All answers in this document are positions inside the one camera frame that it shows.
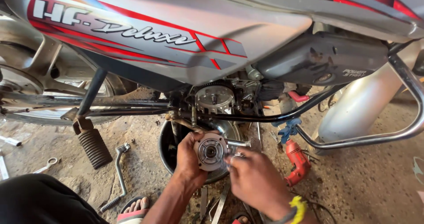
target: dirty floor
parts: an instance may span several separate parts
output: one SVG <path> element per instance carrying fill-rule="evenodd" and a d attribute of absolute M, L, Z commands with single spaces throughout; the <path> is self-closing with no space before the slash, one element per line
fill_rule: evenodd
<path fill-rule="evenodd" d="M 276 113 L 274 107 L 267 112 Z M 414 104 L 389 104 L 379 116 L 372 129 L 373 134 L 402 129 L 416 116 Z M 304 127 L 312 134 L 322 113 L 317 108 L 302 115 Z M 100 130 L 109 151 L 115 159 L 115 148 L 131 139 L 130 152 L 121 158 L 121 167 L 128 195 L 115 208 L 102 216 L 114 223 L 117 212 L 132 197 L 144 194 L 157 200 L 167 184 L 170 174 L 162 165 L 157 148 L 163 116 L 121 117 L 110 123 L 96 126 Z M 248 124 L 241 129 L 248 135 L 257 135 L 256 125 L 247 131 Z M 281 175 L 290 173 L 288 158 L 279 149 L 269 131 L 278 129 L 270 124 L 261 124 L 263 152 L 266 153 Z M 15 121 L 0 120 L 0 135 L 21 140 L 21 147 L 0 142 L 9 175 L 15 177 L 31 173 L 45 166 L 51 157 L 61 159 L 47 174 L 59 179 L 88 201 L 95 209 L 120 194 L 119 181 L 114 162 L 99 170 L 93 170 L 83 153 L 71 127 L 40 126 Z M 306 143 L 295 136 L 301 146 Z M 409 140 L 382 145 L 372 145 L 334 152 L 331 156 L 317 157 L 312 170 L 301 183 L 292 189 L 310 201 L 319 203 L 332 213 L 337 223 L 398 224 L 423 223 L 423 201 L 417 194 L 424 185 L 416 179 L 414 157 L 424 159 L 424 134 Z M 421 168 L 424 162 L 418 160 Z M 208 185 L 209 200 L 218 198 L 229 182 L 228 178 Z M 193 216 L 200 211 L 200 196 L 194 196 L 187 207 L 181 223 L 192 223 Z M 227 223 L 236 213 L 244 211 L 242 203 L 229 194 L 220 223 Z M 332 224 L 331 216 L 321 209 L 316 210 L 322 223 Z M 260 219 L 254 211 L 257 223 Z"/>

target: electric drill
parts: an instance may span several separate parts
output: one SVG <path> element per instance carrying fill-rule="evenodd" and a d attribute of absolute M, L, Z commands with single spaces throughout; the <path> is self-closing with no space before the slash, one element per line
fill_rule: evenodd
<path fill-rule="evenodd" d="M 302 152 L 300 146 L 293 140 L 286 142 L 286 155 L 293 165 L 289 176 L 284 177 L 287 182 L 287 186 L 292 187 L 299 183 L 300 180 L 308 173 L 311 169 L 311 163 L 308 158 Z"/>

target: human hand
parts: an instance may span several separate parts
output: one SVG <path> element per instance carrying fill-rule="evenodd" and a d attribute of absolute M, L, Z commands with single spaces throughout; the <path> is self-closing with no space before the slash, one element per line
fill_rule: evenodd
<path fill-rule="evenodd" d="M 228 156 L 232 193 L 274 221 L 289 211 L 292 196 L 286 182 L 265 154 L 239 147 L 245 157 Z"/>
<path fill-rule="evenodd" d="M 193 184 L 200 188 L 206 181 L 208 172 L 199 169 L 199 162 L 194 151 L 194 143 L 201 140 L 205 134 L 190 132 L 178 144 L 177 148 L 177 167 L 174 176 L 183 182 Z"/>

